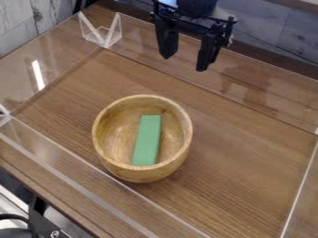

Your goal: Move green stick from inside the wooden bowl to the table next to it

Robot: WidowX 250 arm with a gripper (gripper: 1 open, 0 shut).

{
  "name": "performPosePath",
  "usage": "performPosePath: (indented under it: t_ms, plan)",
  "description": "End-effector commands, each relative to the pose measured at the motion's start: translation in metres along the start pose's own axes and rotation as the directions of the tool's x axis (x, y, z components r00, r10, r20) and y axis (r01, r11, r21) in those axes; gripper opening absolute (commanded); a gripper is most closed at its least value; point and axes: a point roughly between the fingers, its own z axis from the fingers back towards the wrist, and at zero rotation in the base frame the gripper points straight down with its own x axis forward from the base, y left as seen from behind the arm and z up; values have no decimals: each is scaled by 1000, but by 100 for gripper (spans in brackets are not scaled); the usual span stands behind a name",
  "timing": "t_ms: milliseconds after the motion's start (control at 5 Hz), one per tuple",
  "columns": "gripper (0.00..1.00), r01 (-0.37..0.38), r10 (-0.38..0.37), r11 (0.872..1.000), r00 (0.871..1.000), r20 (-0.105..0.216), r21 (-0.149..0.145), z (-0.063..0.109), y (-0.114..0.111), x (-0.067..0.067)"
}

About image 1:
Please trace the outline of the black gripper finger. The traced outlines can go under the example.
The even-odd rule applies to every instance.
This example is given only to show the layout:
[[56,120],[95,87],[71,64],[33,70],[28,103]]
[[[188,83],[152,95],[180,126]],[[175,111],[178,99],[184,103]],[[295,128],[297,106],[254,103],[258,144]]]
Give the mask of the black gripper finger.
[[198,54],[196,71],[203,72],[207,70],[208,65],[215,62],[220,52],[220,38],[207,33],[202,39],[202,46]]
[[167,60],[178,52],[179,32],[171,22],[164,20],[158,20],[155,22],[155,32],[159,53]]

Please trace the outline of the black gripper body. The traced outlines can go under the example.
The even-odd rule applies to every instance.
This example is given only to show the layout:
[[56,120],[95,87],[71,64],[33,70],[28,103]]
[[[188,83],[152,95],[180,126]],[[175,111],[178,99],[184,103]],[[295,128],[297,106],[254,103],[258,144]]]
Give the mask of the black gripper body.
[[214,33],[220,45],[232,43],[232,29],[238,17],[219,7],[219,0],[151,0],[151,20],[170,21],[178,32],[195,36]]

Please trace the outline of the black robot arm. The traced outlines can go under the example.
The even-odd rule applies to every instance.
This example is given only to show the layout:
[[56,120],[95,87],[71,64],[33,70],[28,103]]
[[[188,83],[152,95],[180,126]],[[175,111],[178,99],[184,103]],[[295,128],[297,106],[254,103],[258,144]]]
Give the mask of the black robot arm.
[[179,32],[200,38],[196,71],[216,61],[220,49],[232,44],[235,15],[218,6],[219,0],[151,0],[159,53],[167,60],[179,49]]

